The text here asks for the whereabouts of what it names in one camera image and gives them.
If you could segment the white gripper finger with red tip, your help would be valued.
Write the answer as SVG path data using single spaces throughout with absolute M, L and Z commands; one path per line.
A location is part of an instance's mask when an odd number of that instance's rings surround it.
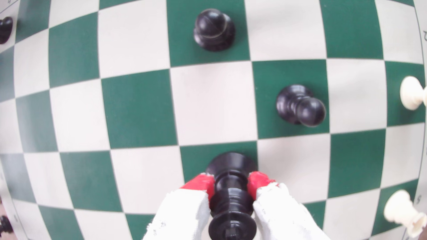
M 200 173 L 163 199 L 144 240 L 200 240 L 211 210 L 214 175 Z
M 254 216 L 262 240 L 329 239 L 284 183 L 254 171 L 248 175 L 247 188 L 254 199 Z

